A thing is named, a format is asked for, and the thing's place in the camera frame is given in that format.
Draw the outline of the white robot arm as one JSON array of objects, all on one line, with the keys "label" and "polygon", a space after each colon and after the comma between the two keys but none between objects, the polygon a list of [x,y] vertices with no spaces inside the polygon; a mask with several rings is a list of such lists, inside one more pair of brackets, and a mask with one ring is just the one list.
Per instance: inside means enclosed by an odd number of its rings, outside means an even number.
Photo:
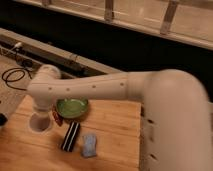
[{"label": "white robot arm", "polygon": [[211,107],[202,83],[176,69],[63,79],[40,67],[27,87],[37,111],[58,99],[131,100],[144,106],[147,171],[213,171]]}]

